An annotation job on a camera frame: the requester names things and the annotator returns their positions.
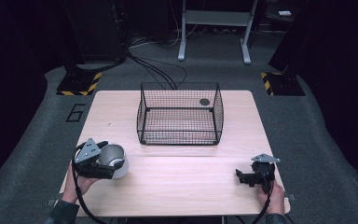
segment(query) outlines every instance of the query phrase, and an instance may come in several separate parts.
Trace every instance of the wooden tabletop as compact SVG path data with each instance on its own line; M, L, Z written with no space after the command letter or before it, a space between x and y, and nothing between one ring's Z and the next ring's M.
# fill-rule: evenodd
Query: wooden tabletop
M221 94L224 126L217 146L148 146L139 143L136 132L141 93L98 91L78 144L93 138L121 145L130 169L120 179L96 182L84 195L94 216L258 214L262 207L256 188L241 184L235 170L251 174L252 157L261 153L273 156L269 141L249 91ZM282 185L278 169L275 178ZM290 210L287 199L285 210ZM86 214L80 209L78 216Z

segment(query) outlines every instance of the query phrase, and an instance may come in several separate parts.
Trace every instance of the black wire basket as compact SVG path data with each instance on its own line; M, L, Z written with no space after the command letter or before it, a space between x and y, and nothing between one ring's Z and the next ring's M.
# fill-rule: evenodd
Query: black wire basket
M144 145L217 145L223 131L218 83L141 85L137 132Z

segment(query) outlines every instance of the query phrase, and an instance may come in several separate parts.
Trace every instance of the dark background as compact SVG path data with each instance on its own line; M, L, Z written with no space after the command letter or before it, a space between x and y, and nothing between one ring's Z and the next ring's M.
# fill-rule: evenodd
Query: dark background
M240 1L224 1L224 4L212 1L214 5L208 5L208 9L236 8ZM68 57L83 63L76 31L61 2L51 2L55 7L50 13L60 21L56 28L62 33ZM156 10L167 12L169 5L163 2L156 4ZM310 2L308 16L295 22L271 64L278 69L286 65L298 68L298 74L309 84L320 105L326 128L349 163L358 170L358 0ZM43 100L47 87L44 74L62 66L56 43L51 41L43 4L43 1L0 0L0 167ZM199 6L197 1L188 7ZM173 1L173 8L180 27L181 1ZM138 15L142 12L139 8L128 8L129 15L132 10ZM147 15L151 22L143 24L146 31L168 36L176 28L170 12L155 13L160 20L150 13ZM138 20L132 17L130 23L133 25ZM160 21L163 28L156 30L153 21ZM301 60L294 60L293 55L301 55Z

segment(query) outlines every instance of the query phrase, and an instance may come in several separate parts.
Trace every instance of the person's left hand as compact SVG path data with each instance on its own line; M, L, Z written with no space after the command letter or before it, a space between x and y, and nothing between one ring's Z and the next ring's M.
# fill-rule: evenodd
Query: person's left hand
M81 194L85 194L92 184L100 179L97 178L86 178L79 176L77 178L77 184L81 189ZM63 190L62 200L68 203L75 203L77 201L76 186L74 176L72 175L72 164L69 164L68 171L66 173L65 189Z

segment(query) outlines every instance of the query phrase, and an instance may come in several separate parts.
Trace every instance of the sleeve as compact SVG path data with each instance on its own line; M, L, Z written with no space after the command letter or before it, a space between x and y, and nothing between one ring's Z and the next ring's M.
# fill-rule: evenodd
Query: sleeve
M286 224L286 219L281 214L268 214L266 224Z
M58 200L50 212L45 224L72 224L75 223L79 205Z

